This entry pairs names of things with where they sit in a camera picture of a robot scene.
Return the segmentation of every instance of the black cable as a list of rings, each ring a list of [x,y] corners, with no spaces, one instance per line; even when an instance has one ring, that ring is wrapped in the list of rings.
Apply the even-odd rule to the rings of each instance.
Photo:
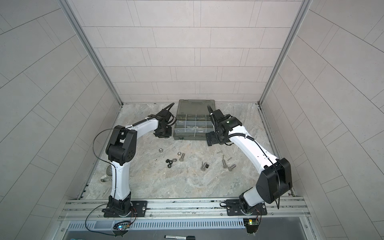
[[[107,204],[101,204],[101,205],[95,207],[95,208],[88,214],[87,218],[85,219],[85,228],[86,228],[88,231],[90,231],[90,232],[101,233],[101,234],[108,235],[108,236],[116,236],[115,234],[109,234],[109,233],[103,233],[103,232],[98,232],[98,231],[92,231],[92,230],[90,230],[90,229],[87,227],[87,219],[88,219],[89,215],[90,215],[93,211],[95,211],[96,208],[101,207],[101,206],[103,206],[103,205],[107,205]]]

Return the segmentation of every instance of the gray stone surface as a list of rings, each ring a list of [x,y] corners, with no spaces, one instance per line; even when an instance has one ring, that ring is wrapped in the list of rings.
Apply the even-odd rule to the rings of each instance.
[[[116,125],[130,125],[149,114],[159,112],[166,104],[126,104]],[[257,105],[252,103],[217,103],[216,109],[237,117],[248,132],[268,151],[272,152]],[[176,115],[177,103],[171,112]],[[177,158],[177,152],[185,153],[183,162],[175,162],[168,168],[166,159]],[[236,164],[233,171],[223,168],[222,156],[232,157],[228,165]],[[201,161],[209,168],[201,171]],[[111,181],[101,182],[108,166],[99,162],[92,176],[84,199],[107,199],[111,194]],[[236,146],[213,145],[205,141],[158,139],[147,133],[137,140],[135,158],[131,162],[129,184],[133,199],[139,198],[197,198],[238,197],[256,184],[259,175],[245,154]]]

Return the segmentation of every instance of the white tiled wall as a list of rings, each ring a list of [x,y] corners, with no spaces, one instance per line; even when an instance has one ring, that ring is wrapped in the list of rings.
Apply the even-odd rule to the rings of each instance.
[[[258,101],[301,5],[234,0],[69,2],[126,103],[177,101],[187,95]],[[221,81],[226,83],[207,83]]]
[[[118,109],[55,0],[0,3],[0,239],[43,237]]]
[[[323,239],[384,239],[383,31],[383,1],[313,0],[262,106]]]

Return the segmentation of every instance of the wall tile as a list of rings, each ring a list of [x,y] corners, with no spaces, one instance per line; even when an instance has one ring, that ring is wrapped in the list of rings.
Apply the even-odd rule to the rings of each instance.
[[[195,93],[195,83],[184,82],[184,83],[157,83],[159,88],[159,94],[192,94]]]
[[[201,26],[201,1],[194,1],[193,9],[194,27],[199,27]]]
[[[350,187],[327,193],[327,197],[348,239],[376,239],[380,236]]]
[[[345,181],[345,178],[341,175],[340,177],[337,177],[335,179],[332,179],[328,182],[323,183],[321,186],[323,187],[324,192],[327,193],[327,192],[331,192],[336,189],[348,186],[348,183],[347,181]]]
[[[347,237],[341,225],[323,227],[323,231],[326,237]]]
[[[258,102],[261,97],[261,94],[244,94],[243,102]]]
[[[59,46],[61,44],[61,42],[58,39],[58,37],[56,36],[56,34],[54,33],[54,31],[52,30],[52,28],[47,23],[47,21],[44,19],[44,16],[43,17],[39,17],[36,20],[39,22],[39,24],[44,29],[45,33],[47,33],[47,35],[52,40],[52,42],[55,44],[55,46]]]
[[[325,137],[323,137],[321,140],[323,141],[325,146],[328,146],[331,142],[335,141],[338,137],[343,135],[348,131],[348,128],[341,123],[339,126],[337,126],[335,129],[333,129],[330,133],[328,133]]]
[[[158,48],[209,48],[211,29],[153,28],[153,34]]]
[[[59,168],[59,166],[57,166],[56,164],[53,164],[50,161],[47,161],[44,158],[39,157],[37,155],[33,158],[33,160],[31,161],[31,164],[35,165],[36,167],[39,167],[41,169],[44,169],[48,172],[51,172],[53,174],[55,174],[55,172]]]
[[[325,18],[308,11],[297,35],[311,48],[317,50],[332,27],[332,23]]]
[[[50,222],[51,222],[51,218],[29,215],[29,217],[27,218],[27,220],[23,225],[23,228],[20,230],[15,240],[41,239]]]
[[[135,1],[141,26],[194,26],[192,1]]]
[[[105,67],[111,82],[132,82],[125,67]]]
[[[384,89],[384,53],[339,29],[322,56],[368,99]]]
[[[202,48],[201,66],[239,66],[241,48]]]
[[[295,98],[320,138],[341,124],[340,119],[308,80],[304,80]]]
[[[116,83],[121,94],[154,94],[151,83]]]
[[[293,163],[295,164],[295,167],[298,167],[300,164],[302,164],[303,162],[305,162],[307,160],[308,160],[307,155],[305,155],[305,153],[303,153],[298,158],[296,158],[293,161]]]
[[[301,156],[304,151],[293,129],[291,128],[285,113],[280,115],[279,119],[276,120],[276,124],[279,127],[281,136],[283,137],[291,158],[296,159]]]
[[[224,67],[222,82],[256,82],[261,67]]]
[[[61,121],[86,86],[75,71],[70,71],[39,103]]]
[[[49,112],[47,112],[38,104],[32,109],[32,111],[34,111],[37,115],[39,115],[42,119],[44,119],[54,127],[57,127],[57,125],[59,124],[59,121],[54,116],[52,116]]]
[[[292,60],[287,56],[281,65],[279,70],[281,78],[284,80],[285,84],[292,90],[296,85],[297,81],[301,77],[301,71],[296,67]]]
[[[201,26],[248,27],[254,5],[250,1],[202,1]]]
[[[319,14],[363,39],[383,16],[383,8],[384,2],[380,0],[326,1]]]
[[[331,65],[313,86],[359,142],[384,130],[384,114]]]
[[[81,56],[68,40],[27,68],[24,73],[48,93],[80,61]]]
[[[131,67],[136,82],[172,82],[169,67]]]
[[[77,108],[71,107],[37,154],[59,166],[86,120]]]
[[[290,28],[300,5],[300,2],[263,2],[256,27]]]
[[[146,66],[140,48],[98,48],[98,50],[106,66]]]
[[[335,212],[332,211],[331,204],[321,188],[319,180],[316,178],[316,174],[313,171],[309,161],[306,161],[298,166],[297,172],[299,173],[301,182],[303,183],[305,191],[308,194],[308,198],[311,201],[320,225],[339,225],[340,222]]]
[[[264,28],[212,28],[211,48],[258,48]]]
[[[44,95],[44,92],[23,73],[0,89],[1,140],[32,110]]]
[[[81,129],[78,137],[83,140],[88,146],[92,146],[92,141],[98,129],[101,126],[107,112],[103,110],[100,104],[97,104],[91,115],[89,116],[84,127]]]
[[[279,48],[251,48],[249,49],[246,66],[273,67],[279,57]]]
[[[260,48],[282,48],[290,28],[266,28]]]
[[[139,15],[137,14],[137,10],[136,10],[135,1],[128,0],[127,4],[129,7],[129,13],[131,14],[131,17],[132,17],[133,25],[134,26],[141,26]]]
[[[217,102],[242,102],[244,94],[207,94],[207,99]]]
[[[133,26],[126,1],[74,0],[85,26]]]
[[[169,102],[178,102],[180,99],[202,99],[206,100],[206,94],[167,94]]]
[[[3,33],[0,36],[0,73],[12,79],[55,47],[36,20]]]
[[[72,26],[61,9],[44,15],[44,19],[47,21],[60,42],[63,43],[75,35]]]
[[[88,85],[88,87],[78,98],[78,101],[88,113],[92,113],[96,104],[99,102],[106,90],[107,86],[99,75]]]
[[[130,94],[133,103],[168,102],[166,94]]]
[[[333,161],[308,119],[296,128],[295,133],[321,184],[341,175],[338,165]]]
[[[15,28],[59,8],[57,2],[49,0],[39,0],[38,2],[27,0],[5,1],[2,3],[0,14]]]
[[[217,67],[176,67],[178,82],[215,82]]]
[[[27,220],[52,177],[52,173],[34,165],[28,165],[0,202],[2,212],[0,237],[2,239],[15,239],[18,231],[23,227],[23,224],[16,223],[24,223]]]
[[[240,82],[237,93],[245,94],[262,94],[265,88],[265,83],[247,83]]]
[[[222,93],[233,93],[233,88],[235,87],[235,83],[230,82],[201,82],[200,83],[200,93],[208,93],[208,94],[222,94]]]
[[[52,207],[36,204],[31,212],[31,215],[41,216],[41,217],[53,217],[56,210],[57,209]]]
[[[361,146],[376,163],[376,165],[384,172],[384,131],[376,136],[368,139]]]
[[[371,221],[384,220],[380,202],[384,192],[376,186],[384,183],[384,174],[350,132],[345,133],[327,146],[329,153],[348,181]]]
[[[105,43],[99,33],[99,30],[95,26],[82,27],[86,37],[94,48],[105,48]]]
[[[327,65],[327,62],[299,37],[293,41],[288,56],[310,83],[316,80]]]
[[[193,48],[148,48],[152,66],[194,66]]]
[[[38,204],[53,208],[59,206],[86,153],[77,144],[72,145],[51,182],[41,195]]]
[[[155,48],[152,28],[98,27],[107,48]]]
[[[53,126],[34,112],[30,112],[4,138],[0,143],[3,159],[0,169],[0,174],[3,176],[0,195],[5,196],[11,189],[53,130]]]
[[[296,99],[293,97],[292,93],[289,91],[286,84],[283,82],[276,93],[276,97],[283,108],[288,121],[290,124],[293,124],[294,121],[300,116],[303,112],[300,105],[297,103]]]

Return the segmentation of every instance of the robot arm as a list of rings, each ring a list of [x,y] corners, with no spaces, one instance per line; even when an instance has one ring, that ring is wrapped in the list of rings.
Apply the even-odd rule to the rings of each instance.
[[[159,138],[171,136],[172,129],[167,124],[172,106],[173,104],[170,104],[158,114],[150,115],[131,126],[115,127],[106,153],[116,171],[113,172],[112,191],[104,212],[113,212],[119,216],[129,214],[129,165],[136,153],[136,140],[151,131],[155,131],[154,135]],[[260,174],[256,186],[239,196],[240,208],[244,213],[252,213],[259,203],[272,203],[292,187],[290,164],[286,159],[279,160],[260,146],[237,118],[229,114],[223,115],[219,109],[212,111],[209,108],[209,111],[214,131],[207,133],[208,145],[233,142],[251,160]]]

